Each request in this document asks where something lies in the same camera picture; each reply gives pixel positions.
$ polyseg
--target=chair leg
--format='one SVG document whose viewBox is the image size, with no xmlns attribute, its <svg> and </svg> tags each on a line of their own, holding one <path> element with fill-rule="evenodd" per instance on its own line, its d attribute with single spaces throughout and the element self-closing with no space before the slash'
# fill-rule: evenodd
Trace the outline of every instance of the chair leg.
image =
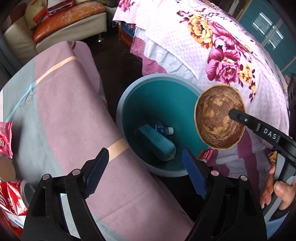
<svg viewBox="0 0 296 241">
<path fill-rule="evenodd" d="M 102 34 L 98 34 L 98 38 L 96 40 L 97 42 L 103 42 L 104 41 L 104 38 L 102 37 Z"/>
</svg>

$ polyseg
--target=pink snack bag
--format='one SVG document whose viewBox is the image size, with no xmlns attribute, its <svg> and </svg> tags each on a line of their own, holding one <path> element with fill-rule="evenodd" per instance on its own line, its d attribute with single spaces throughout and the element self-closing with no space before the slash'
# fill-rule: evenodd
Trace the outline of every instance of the pink snack bag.
<svg viewBox="0 0 296 241">
<path fill-rule="evenodd" d="M 0 155 L 12 159 L 11 150 L 11 126 L 13 122 L 0 122 Z"/>
</svg>

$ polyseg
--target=teal trash can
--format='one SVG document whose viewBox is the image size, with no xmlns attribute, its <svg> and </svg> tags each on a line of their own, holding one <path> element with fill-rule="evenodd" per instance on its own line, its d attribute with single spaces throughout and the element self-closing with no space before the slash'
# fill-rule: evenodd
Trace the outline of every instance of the teal trash can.
<svg viewBox="0 0 296 241">
<path fill-rule="evenodd" d="M 200 139 L 194 123 L 194 107 L 201 90 L 187 80 L 171 74 L 151 74 L 132 83 L 119 100 L 116 125 L 146 169 L 158 176 L 187 175 L 182 151 L 190 148 L 195 156 L 208 146 Z M 145 120 L 158 120 L 174 128 L 171 141 L 175 158 L 163 162 L 139 148 L 133 131 Z"/>
</svg>

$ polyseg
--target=human hand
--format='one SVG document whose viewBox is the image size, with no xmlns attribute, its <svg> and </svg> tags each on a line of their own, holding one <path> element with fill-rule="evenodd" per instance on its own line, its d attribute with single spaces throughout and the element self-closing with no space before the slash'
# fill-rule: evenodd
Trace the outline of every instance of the human hand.
<svg viewBox="0 0 296 241">
<path fill-rule="evenodd" d="M 296 181 L 293 182 L 292 186 L 282 181 L 276 181 L 274 183 L 273 174 L 276 170 L 276 165 L 273 164 L 269 176 L 265 182 L 264 190 L 260 197 L 261 208 L 264 208 L 264 204 L 269 205 L 271 202 L 271 194 L 274 192 L 278 197 L 282 199 L 279 206 L 279 210 L 285 210 L 291 205 L 296 194 Z"/>
</svg>

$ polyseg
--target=plastic bottle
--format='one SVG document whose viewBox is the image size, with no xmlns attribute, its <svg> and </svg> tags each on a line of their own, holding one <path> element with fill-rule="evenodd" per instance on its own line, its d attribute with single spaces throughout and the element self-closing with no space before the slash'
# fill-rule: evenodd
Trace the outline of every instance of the plastic bottle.
<svg viewBox="0 0 296 241">
<path fill-rule="evenodd" d="M 174 129 L 172 127 L 166 127 L 160 121 L 148 120 L 146 124 L 157 130 L 157 132 L 162 134 L 163 136 L 170 136 L 174 134 Z"/>
<path fill-rule="evenodd" d="M 160 160 L 169 161 L 174 158 L 176 154 L 176 147 L 174 143 L 165 138 L 156 129 L 146 124 L 137 129 L 136 132 L 139 143 L 143 148 L 148 148 Z"/>
</svg>

